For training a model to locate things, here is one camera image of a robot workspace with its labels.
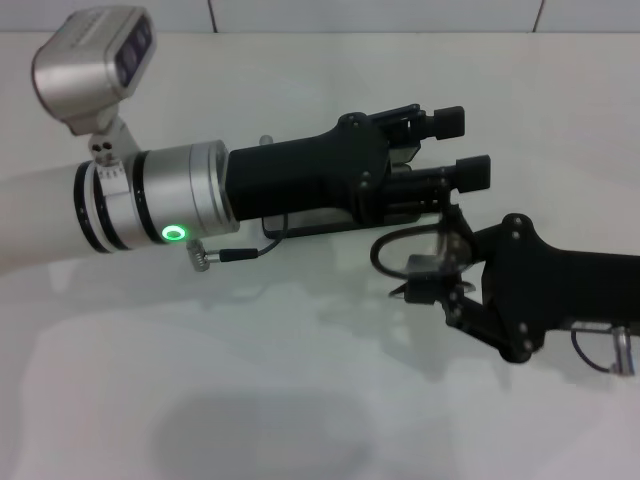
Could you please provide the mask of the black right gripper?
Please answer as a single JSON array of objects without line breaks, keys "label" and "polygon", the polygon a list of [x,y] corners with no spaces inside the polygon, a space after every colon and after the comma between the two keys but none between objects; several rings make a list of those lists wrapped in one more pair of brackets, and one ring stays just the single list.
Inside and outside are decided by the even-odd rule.
[{"label": "black right gripper", "polygon": [[[457,274],[471,265],[473,232],[458,205],[448,206],[436,223],[410,230],[418,240],[407,260],[409,274]],[[404,301],[439,303],[449,327],[498,350],[510,363],[528,361],[548,332],[576,322],[639,334],[637,256],[553,247],[521,214],[475,232],[474,240],[476,261],[485,264],[485,307],[466,297],[469,283],[460,278],[412,278],[404,285]]]}]

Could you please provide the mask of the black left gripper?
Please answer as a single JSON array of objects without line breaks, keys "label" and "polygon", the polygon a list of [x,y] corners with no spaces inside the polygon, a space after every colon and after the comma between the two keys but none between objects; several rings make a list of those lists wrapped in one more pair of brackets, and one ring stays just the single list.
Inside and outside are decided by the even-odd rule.
[{"label": "black left gripper", "polygon": [[239,221],[336,208],[361,224],[381,220],[378,190],[389,166],[389,146],[465,135],[461,106],[429,115],[419,104],[345,115],[331,130],[309,138],[233,150],[225,191]]}]

